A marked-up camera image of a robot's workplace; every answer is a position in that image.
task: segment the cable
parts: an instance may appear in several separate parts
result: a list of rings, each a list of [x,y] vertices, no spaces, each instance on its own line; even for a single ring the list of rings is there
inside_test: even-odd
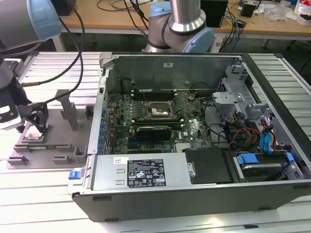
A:
[[[103,1],[103,0],[99,0],[99,1],[97,2],[96,6],[97,6],[97,8],[99,8],[99,9],[101,9],[101,10],[103,10],[103,11],[117,12],[117,11],[126,11],[126,10],[127,10],[127,8],[119,8],[119,7],[117,7],[117,6],[114,5],[115,3],[119,2],[119,1],[122,1],[122,0],[117,0],[117,1],[114,1],[113,3],[111,3],[111,1],[109,1],[109,4],[111,5],[111,7],[114,8],[115,10],[104,9],[104,8],[100,7],[99,4],[100,4],[102,1]],[[142,2],[142,3],[140,3],[139,5],[142,5],[142,4],[145,4],[145,3],[149,3],[149,2],[151,2],[151,1],[153,1],[153,0],[149,0],[149,1],[146,1],[146,2]]]
[[[21,56],[21,55],[25,55],[27,53],[30,53],[32,51],[35,51],[40,45],[41,45],[42,42],[39,42],[37,43],[35,46],[33,46],[31,49],[28,49],[26,51],[23,51],[23,52],[17,52],[17,53],[11,53],[11,54],[6,54],[6,55],[3,55],[3,59],[4,58],[10,58],[10,57],[17,57],[17,56]]]
[[[45,102],[39,104],[39,105],[36,107],[36,109],[39,108],[39,107],[41,107],[41,106],[44,106],[44,105],[46,105],[46,104],[48,104],[48,103],[50,103],[50,102],[52,102],[52,101],[54,101],[54,100],[57,100],[57,99],[62,98],[62,97],[64,97],[64,96],[70,95],[72,92],[74,92],[74,91],[79,87],[79,85],[80,85],[80,83],[81,83],[81,81],[82,81],[83,72],[84,72],[84,67],[83,67],[83,59],[82,59],[82,54],[81,54],[81,53],[82,53],[82,50],[83,50],[83,45],[84,45],[84,40],[85,40],[86,31],[85,31],[84,23],[83,23],[83,21],[82,21],[82,19],[81,19],[81,16],[79,15],[79,13],[77,12],[77,10],[76,10],[74,7],[72,7],[72,10],[73,10],[74,13],[77,15],[77,17],[78,17],[78,19],[79,19],[79,21],[80,21],[80,23],[81,23],[81,28],[82,28],[82,41],[81,41],[80,50],[79,50],[79,52],[78,52],[78,55],[79,55],[78,58],[80,58],[80,65],[81,65],[81,71],[80,71],[79,81],[78,81],[78,83],[76,84],[76,86],[75,86],[73,89],[71,89],[70,91],[65,92],[65,93],[63,93],[63,94],[61,94],[61,95],[59,95],[59,96],[56,96],[56,97],[54,97],[54,98],[52,98],[52,99],[49,99],[49,100],[47,100],[47,101],[45,101]],[[61,20],[61,22],[63,23],[63,25],[64,25],[66,31],[69,33],[71,39],[74,41],[74,39],[73,39],[73,37],[72,37],[72,35],[71,35],[71,31],[69,30],[69,28],[67,27],[67,25],[66,25],[62,20]]]
[[[145,23],[145,20],[146,20],[147,22],[149,22],[149,20],[145,17],[144,13],[143,13],[142,10],[140,9],[138,0],[136,0],[136,7],[138,8],[137,14],[140,16],[140,19],[141,19],[142,23],[145,25],[146,29],[149,30],[147,24]]]
[[[266,125],[262,125],[263,129],[267,129],[267,126]],[[272,132],[272,130],[269,130],[269,133],[273,136],[273,141],[272,141],[272,147],[273,147],[273,150],[276,151],[276,135],[274,132]]]
[[[301,74],[301,72],[304,70],[304,68],[307,66],[307,64],[311,61],[311,58],[309,58],[306,63],[302,66],[302,68],[299,71],[299,74]]]
[[[236,29],[236,28],[234,27],[234,20],[233,20],[234,15],[231,14],[230,9],[229,9],[228,6],[227,6],[227,9],[228,9],[228,11],[226,11],[226,12],[229,13],[230,17],[228,17],[228,16],[226,16],[226,15],[225,15],[225,16],[228,17],[229,19],[231,19],[232,28],[231,28],[231,32],[230,32],[229,36],[226,38],[224,44],[220,47],[220,50],[222,50],[223,48],[225,49],[225,47],[227,46],[228,40],[231,38],[231,35],[232,35],[233,31],[234,31],[233,34],[235,34],[235,29]]]
[[[66,74],[75,64],[76,62],[78,61],[79,57],[81,56],[82,54],[82,50],[83,50],[83,45],[84,45],[84,38],[85,38],[85,28],[84,28],[84,24],[83,24],[83,21],[81,19],[81,16],[79,15],[79,13],[77,12],[77,10],[72,7],[72,10],[74,11],[74,13],[77,15],[80,23],[81,23],[81,27],[82,27],[82,34],[84,34],[84,36],[82,37],[82,42],[81,42],[81,47],[78,51],[78,54],[76,56],[76,58],[72,61],[72,63],[63,71],[61,72],[60,74],[56,75],[55,77],[51,78],[51,79],[48,79],[48,80],[45,80],[45,81],[42,81],[42,82],[34,82],[34,83],[21,83],[19,85],[19,87],[29,87],[29,86],[38,86],[38,85],[41,85],[41,84],[46,84],[46,83],[50,83],[52,81],[55,81],[56,79],[60,78],[61,76],[63,76],[64,74]]]
[[[199,84],[199,83],[203,83],[203,84],[204,84],[205,86],[207,86],[209,89],[212,89],[206,82],[204,82],[204,81],[199,81],[199,82],[196,82],[196,83],[192,84],[192,85],[190,86],[189,90],[190,90],[190,91],[194,91],[194,90],[193,90],[194,86],[196,86],[196,85]]]
[[[235,48],[237,42],[240,40],[240,36],[243,32],[243,28],[240,30],[240,28],[238,27],[238,23],[237,20],[235,18],[235,16],[230,12],[229,7],[227,6],[227,11],[226,11],[229,15],[224,15],[224,17],[228,18],[231,20],[232,23],[232,28],[231,28],[231,32],[229,34],[229,36],[226,38],[226,40],[224,41],[223,45],[220,47],[220,50],[225,49],[227,45],[231,45],[233,43],[233,47],[231,48],[230,52],[233,51],[233,49]]]
[[[136,27],[136,29],[137,29],[144,37],[147,37],[146,33],[145,33],[141,28],[139,28],[139,27],[136,25],[136,23],[134,22],[133,17],[132,17],[132,15],[131,15],[131,12],[130,12],[128,6],[127,6],[126,1],[123,0],[123,2],[124,2],[124,4],[125,4],[125,6],[126,6],[127,13],[129,14],[129,16],[130,16],[130,18],[131,18],[131,20],[132,20],[132,23],[134,24],[134,26]]]

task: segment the power supply label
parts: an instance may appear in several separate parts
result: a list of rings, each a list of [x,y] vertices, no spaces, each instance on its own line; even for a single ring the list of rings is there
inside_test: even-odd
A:
[[[130,188],[166,186],[163,159],[128,160],[127,173]]]

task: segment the wooden desk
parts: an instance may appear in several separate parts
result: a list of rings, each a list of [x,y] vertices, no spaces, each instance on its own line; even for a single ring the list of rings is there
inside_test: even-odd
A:
[[[85,24],[87,33],[117,33],[117,34],[139,34],[134,27],[127,11],[124,12],[107,12],[96,6],[98,0],[77,0],[76,9],[81,15]],[[241,17],[240,11],[232,7],[237,0],[229,0],[230,11],[237,17],[247,22],[241,37],[244,38],[261,38],[261,39],[288,39],[288,40],[311,40],[311,26],[301,25],[297,21],[288,19],[286,22],[275,21],[269,22],[263,14],[253,14],[251,18]],[[124,7],[123,2],[116,4],[118,7]],[[140,5],[146,17],[149,14],[150,3]],[[104,9],[113,10],[108,0],[103,0],[100,6]],[[135,23],[142,29],[146,29],[138,15],[131,13]],[[64,22],[74,33],[81,33],[81,25],[77,16],[72,13],[68,17],[62,17]],[[218,52],[222,40],[231,31],[231,23],[224,19],[220,28],[213,28],[215,40],[212,52]],[[54,39],[57,51],[64,51],[61,38]]]

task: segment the black component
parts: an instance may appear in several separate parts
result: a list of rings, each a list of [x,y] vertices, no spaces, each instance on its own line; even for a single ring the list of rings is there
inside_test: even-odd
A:
[[[284,56],[281,53],[274,53],[274,56],[277,58],[284,58]]]
[[[171,134],[171,127],[139,127],[135,137],[138,141],[167,141],[170,140]]]
[[[271,124],[269,125],[266,129],[263,130],[263,133],[269,132],[270,130],[272,130],[274,128],[274,125]]]
[[[264,119],[260,119],[260,125],[266,125],[266,121]]]
[[[242,4],[241,16],[243,17],[252,17],[254,10],[256,9],[256,5],[252,4]]]
[[[225,15],[228,0],[201,0],[201,9],[206,14],[206,25],[220,28]]]
[[[293,147],[291,145],[276,145],[277,150],[286,150],[287,152],[291,152]]]
[[[250,225],[250,224],[248,224],[248,225],[243,225],[244,226],[244,228],[245,229],[254,229],[254,228],[259,228],[259,226],[258,225]]]
[[[51,0],[51,2],[59,16],[70,16],[71,6],[76,4],[76,0]]]
[[[3,88],[0,92],[0,107],[9,106],[10,110],[0,114],[0,123],[15,119],[18,116],[16,106],[30,104],[23,88],[18,87],[18,81],[15,77],[9,85]]]
[[[163,127],[171,127],[172,130],[181,130],[181,122],[175,119],[159,119],[159,120],[137,120],[135,122],[135,126],[143,127],[143,126],[163,126]]]
[[[259,211],[264,211],[264,210],[271,210],[271,207],[259,207]]]
[[[150,153],[163,153],[162,150],[130,150],[128,154],[150,154]]]
[[[187,163],[192,164],[195,177],[191,184],[235,183],[238,176],[231,159],[226,158],[228,149],[185,149]]]
[[[138,144],[137,143],[128,143],[128,149],[137,149],[138,148]]]
[[[105,218],[105,222],[118,222],[119,219],[116,217],[116,218]]]
[[[7,51],[8,49],[4,45],[3,41],[0,39],[0,51]]]
[[[49,118],[48,107],[46,104],[42,105],[42,103],[35,103],[32,105],[24,105],[18,107],[18,111],[20,117],[31,122],[40,133],[45,132],[46,123]]]
[[[138,92],[134,93],[135,101],[163,101],[163,100],[172,100],[174,98],[174,92]]]
[[[246,26],[246,22],[240,19],[237,20],[237,23],[239,28],[244,28]]]
[[[238,119],[240,119],[240,120],[245,120],[245,114],[243,114],[243,113],[241,113],[241,112],[238,112],[237,113],[237,117],[238,117]]]
[[[273,154],[255,154],[258,160],[254,164],[243,164],[241,170],[248,182],[262,182],[273,180],[273,176],[278,174],[289,164],[286,151],[274,151]]]
[[[85,108],[85,113],[86,113],[86,119],[87,120],[93,119],[94,106],[93,105],[87,105]]]
[[[125,78],[121,80],[122,93],[130,94],[133,88],[133,83],[130,79]]]

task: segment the black cable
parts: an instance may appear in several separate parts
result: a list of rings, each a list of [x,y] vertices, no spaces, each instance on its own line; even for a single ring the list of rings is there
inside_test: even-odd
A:
[[[116,9],[116,10],[104,9],[104,8],[102,8],[102,7],[99,6],[99,4],[100,4],[102,1],[103,1],[103,0],[99,0],[99,1],[97,2],[96,6],[97,6],[97,8],[99,8],[99,9],[101,9],[101,10],[103,10],[103,11],[116,12],[116,11],[124,11],[124,10],[127,10],[127,8],[120,8],[120,9]],[[149,3],[149,2],[151,2],[151,1],[153,1],[153,0],[149,0],[149,1],[146,1],[146,2],[142,2],[142,3],[140,3],[139,5],[142,5],[142,4],[145,4],[145,3]]]
[[[59,98],[62,98],[62,97],[64,97],[64,96],[70,95],[72,92],[74,92],[74,91],[79,87],[79,85],[80,85],[80,83],[81,83],[81,81],[82,81],[83,72],[84,72],[84,67],[83,67],[83,59],[82,59],[82,54],[81,54],[81,53],[82,53],[82,50],[83,50],[83,45],[84,45],[84,40],[85,40],[86,31],[85,31],[84,23],[83,23],[83,21],[82,21],[82,19],[81,19],[81,16],[79,15],[79,13],[77,12],[77,10],[76,10],[74,7],[72,7],[72,10],[73,10],[74,13],[77,15],[77,17],[78,17],[78,19],[79,19],[79,21],[80,21],[80,23],[81,23],[81,28],[82,28],[82,41],[81,41],[81,47],[80,47],[79,52],[78,52],[78,54],[79,54],[79,57],[78,57],[78,58],[80,58],[80,65],[81,65],[81,71],[80,71],[79,81],[78,81],[78,83],[76,84],[76,86],[75,86],[73,89],[71,89],[70,91],[65,92],[64,94],[61,94],[61,95],[59,95],[59,96],[56,96],[56,97],[54,97],[54,98],[52,98],[52,99],[49,99],[49,100],[47,100],[47,101],[41,103],[40,105],[38,105],[36,108],[39,108],[39,107],[41,107],[41,106],[44,106],[44,105],[46,105],[46,104],[48,104],[48,103],[50,103],[50,102],[52,102],[52,101],[54,101],[54,100],[57,100],[57,99],[59,99]],[[74,39],[73,39],[73,37],[72,37],[71,31],[69,30],[69,28],[67,27],[67,25],[66,25],[62,20],[61,20],[61,22],[63,23],[63,25],[64,25],[66,31],[69,33],[71,39],[73,40],[75,46],[77,47],[77,44],[76,44],[76,42],[74,41]]]
[[[78,17],[78,19],[79,19],[79,21],[81,23],[82,34],[85,34],[85,28],[84,28],[84,24],[83,24],[83,21],[81,19],[81,16],[79,15],[79,13],[76,11],[76,9],[74,7],[72,7],[72,10],[77,15],[77,17]],[[50,83],[50,82],[55,81],[56,79],[60,78],[64,74],[66,74],[76,64],[76,62],[78,61],[79,57],[81,56],[82,50],[83,50],[83,45],[84,45],[84,38],[85,38],[85,36],[82,37],[81,47],[79,49],[79,52],[78,52],[76,58],[72,61],[72,63],[63,72],[61,72],[60,74],[56,75],[55,77],[53,77],[51,79],[48,79],[48,80],[45,80],[45,81],[42,81],[42,82],[21,83],[19,86],[20,87],[29,87],[29,86],[38,86],[38,85],[41,85],[41,84]]]
[[[123,2],[124,2],[125,7],[126,7],[126,9],[127,9],[127,13],[128,13],[128,15],[130,16],[130,18],[131,18],[131,20],[132,20],[132,23],[134,24],[134,26],[136,27],[136,29],[137,29],[143,36],[147,37],[146,33],[145,33],[141,28],[139,28],[139,27],[136,25],[136,23],[134,22],[133,17],[132,17],[132,15],[131,15],[131,12],[130,12],[128,6],[127,6],[126,1],[123,0]]]
[[[11,54],[6,54],[6,55],[3,55],[3,59],[4,58],[10,58],[10,57],[17,57],[17,56],[21,56],[21,55],[25,55],[27,53],[30,53],[32,51],[35,51],[40,45],[41,45],[42,42],[39,42],[39,43],[36,43],[35,46],[33,46],[31,49],[28,49],[26,51],[23,51],[23,52],[17,52],[17,53],[11,53]]]
[[[136,7],[134,7],[134,9],[135,9],[135,8],[137,8],[137,10],[138,10],[137,13],[139,14],[139,16],[140,16],[141,18],[143,18],[144,20],[146,20],[147,22],[149,22],[149,20],[145,17],[145,14],[143,13],[143,11],[140,9],[138,0],[136,0]]]
[[[145,17],[144,13],[143,13],[142,10],[140,9],[138,0],[136,0],[136,7],[137,7],[137,9],[138,9],[137,14],[139,15],[139,17],[140,17],[142,23],[145,25],[146,29],[149,30],[147,24],[145,23],[145,20],[146,20],[147,22],[149,22],[149,20]]]
[[[306,63],[302,66],[302,68],[301,68],[299,74],[301,74],[301,72],[303,71],[303,69],[307,66],[307,64],[308,64],[310,61],[311,61],[311,58],[309,58],[309,59],[306,61]]]
[[[230,32],[229,36],[226,38],[225,42],[224,42],[223,45],[220,47],[219,51],[221,51],[222,49],[225,49],[225,48],[226,48],[227,42],[228,42],[228,40],[231,38],[231,35],[232,35],[233,31],[234,31],[233,34],[235,34],[235,26],[234,26],[234,25],[235,25],[235,22],[234,22],[234,19],[233,19],[234,15],[231,14],[230,9],[229,9],[228,6],[227,6],[227,9],[228,9],[228,11],[226,11],[226,12],[229,13],[229,15],[230,15],[230,17],[231,17],[230,20],[231,20],[231,23],[232,23],[232,28],[231,28],[231,32]]]
[[[228,46],[228,45],[232,45],[232,44],[236,44],[239,40],[240,40],[240,36],[241,36],[241,34],[242,34],[242,32],[243,32],[243,28],[240,30],[240,28],[238,28],[237,29],[237,27],[236,27],[236,23],[235,23],[235,21],[236,21],[236,18],[235,18],[235,16],[230,12],[230,9],[229,9],[229,7],[227,6],[227,11],[226,11],[228,14],[229,14],[229,16],[230,16],[230,20],[231,20],[231,23],[232,23],[232,28],[231,28],[231,32],[230,32],[230,34],[229,34],[229,36],[226,38],[226,40],[224,41],[224,43],[223,43],[223,45],[220,47],[220,51],[222,50],[222,49],[224,49],[225,50],[225,48],[226,48],[226,46]],[[235,34],[236,34],[236,32],[237,32],[237,30],[239,30],[239,35],[238,35],[238,37],[237,38],[235,38]]]
[[[190,90],[190,91],[194,91],[194,90],[193,90],[194,86],[196,86],[196,85],[199,84],[199,83],[203,83],[203,84],[204,84],[205,86],[207,86],[209,89],[212,89],[206,82],[204,82],[204,81],[199,81],[199,82],[196,82],[196,83],[192,84],[192,85],[190,86],[189,90]]]

